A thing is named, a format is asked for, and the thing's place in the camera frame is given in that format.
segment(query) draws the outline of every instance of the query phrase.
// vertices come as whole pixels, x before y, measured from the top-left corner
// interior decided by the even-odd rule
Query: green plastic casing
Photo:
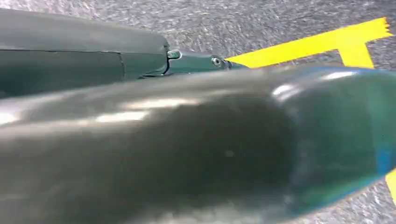
[[[167,70],[156,33],[69,16],[0,9],[0,97],[136,80]]]

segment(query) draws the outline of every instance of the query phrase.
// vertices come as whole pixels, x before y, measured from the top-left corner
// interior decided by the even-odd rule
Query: dark green tube
[[[395,73],[377,70],[242,69],[3,100],[0,218],[304,215],[395,167],[395,86]]]

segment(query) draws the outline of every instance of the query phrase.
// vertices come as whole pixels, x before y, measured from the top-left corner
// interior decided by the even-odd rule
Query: speckled gray floor
[[[174,46],[223,56],[384,16],[396,34],[394,0],[0,0],[0,7],[155,30]],[[377,68],[396,69],[395,37],[368,46]],[[340,57],[332,51],[291,63],[305,62],[340,62]],[[382,180],[360,195],[293,223],[394,224],[396,207]]]

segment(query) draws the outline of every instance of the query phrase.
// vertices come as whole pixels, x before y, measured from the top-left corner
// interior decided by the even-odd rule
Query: metal bolt
[[[216,58],[216,57],[212,58],[212,63],[216,67],[220,67],[221,66],[221,60]]]
[[[168,51],[167,53],[169,59],[178,59],[180,58],[180,52],[178,51]]]

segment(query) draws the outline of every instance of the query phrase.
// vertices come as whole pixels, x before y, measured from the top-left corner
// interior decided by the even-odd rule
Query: yellow floor marking
[[[388,185],[390,195],[392,195],[393,202],[396,205],[396,169],[386,175],[385,180]]]
[[[386,17],[339,28],[303,39],[275,45],[227,58],[250,68],[259,68],[302,57],[338,50],[345,66],[374,68],[366,43],[392,36]],[[396,204],[396,169],[386,175],[390,194]]]

